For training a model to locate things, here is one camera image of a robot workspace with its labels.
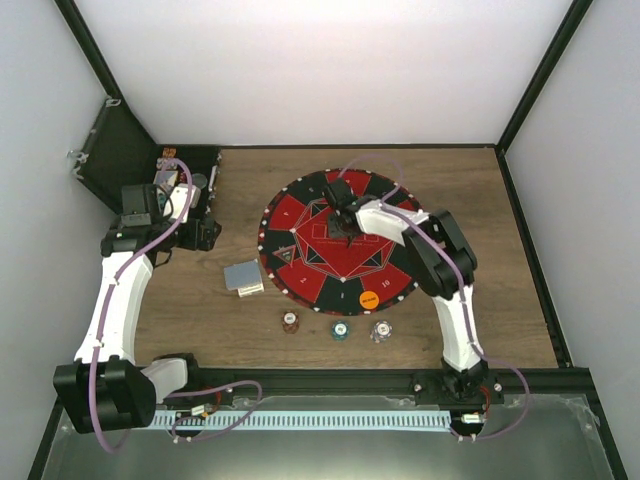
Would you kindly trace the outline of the brown 100 chip stack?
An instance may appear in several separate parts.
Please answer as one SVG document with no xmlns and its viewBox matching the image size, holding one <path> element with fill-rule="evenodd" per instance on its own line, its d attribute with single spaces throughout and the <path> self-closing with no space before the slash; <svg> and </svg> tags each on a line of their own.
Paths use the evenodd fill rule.
<svg viewBox="0 0 640 480">
<path fill-rule="evenodd" d="M 282 328 L 285 333 L 294 334 L 299 330 L 299 318 L 295 312 L 285 312 L 282 316 Z"/>
</svg>

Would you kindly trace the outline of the triangular all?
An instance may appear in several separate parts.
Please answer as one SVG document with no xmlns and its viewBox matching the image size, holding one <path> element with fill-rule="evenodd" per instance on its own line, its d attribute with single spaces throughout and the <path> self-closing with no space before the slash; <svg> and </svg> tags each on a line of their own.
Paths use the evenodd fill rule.
<svg viewBox="0 0 640 480">
<path fill-rule="evenodd" d="M 285 265 L 291 265 L 296 258 L 297 247 L 291 245 L 288 247 L 282 247 L 272 253 L 274 257 L 279 259 Z"/>
</svg>

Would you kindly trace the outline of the teal chip stack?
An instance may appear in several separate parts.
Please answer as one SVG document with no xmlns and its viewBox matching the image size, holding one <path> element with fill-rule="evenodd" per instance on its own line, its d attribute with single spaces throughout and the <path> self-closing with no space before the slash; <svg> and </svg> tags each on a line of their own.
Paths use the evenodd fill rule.
<svg viewBox="0 0 640 480">
<path fill-rule="evenodd" d="M 349 324 L 346 321 L 336 321 L 331 327 L 331 336 L 336 341 L 346 340 L 349 333 Z"/>
</svg>

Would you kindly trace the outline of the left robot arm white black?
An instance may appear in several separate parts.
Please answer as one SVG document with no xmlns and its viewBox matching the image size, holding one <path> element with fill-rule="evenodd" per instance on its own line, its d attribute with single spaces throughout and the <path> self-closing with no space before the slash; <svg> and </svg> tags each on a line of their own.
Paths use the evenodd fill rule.
<svg viewBox="0 0 640 480">
<path fill-rule="evenodd" d="M 134 343 L 145 290 L 176 248 L 209 251 L 221 231 L 197 211 L 201 190 L 181 183 L 122 189 L 123 211 L 101 241 L 102 280 L 89 329 L 72 363 L 55 369 L 53 385 L 80 434 L 146 427 L 171 394 L 196 402 L 204 379 L 191 353 L 165 354 L 143 369 Z"/>
</svg>

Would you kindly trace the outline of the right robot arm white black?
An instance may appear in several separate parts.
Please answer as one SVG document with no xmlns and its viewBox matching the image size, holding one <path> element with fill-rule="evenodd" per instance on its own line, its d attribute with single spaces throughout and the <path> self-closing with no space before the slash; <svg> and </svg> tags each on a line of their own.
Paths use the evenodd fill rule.
<svg viewBox="0 0 640 480">
<path fill-rule="evenodd" d="M 473 312 L 477 258 L 452 214 L 411 211 L 388 204 L 385 197 L 358 196 L 341 177 L 324 187 L 323 197 L 330 208 L 332 237 L 376 235 L 404 247 L 414 280 L 436 308 L 443 389 L 458 403 L 478 395 L 488 365 Z"/>
</svg>

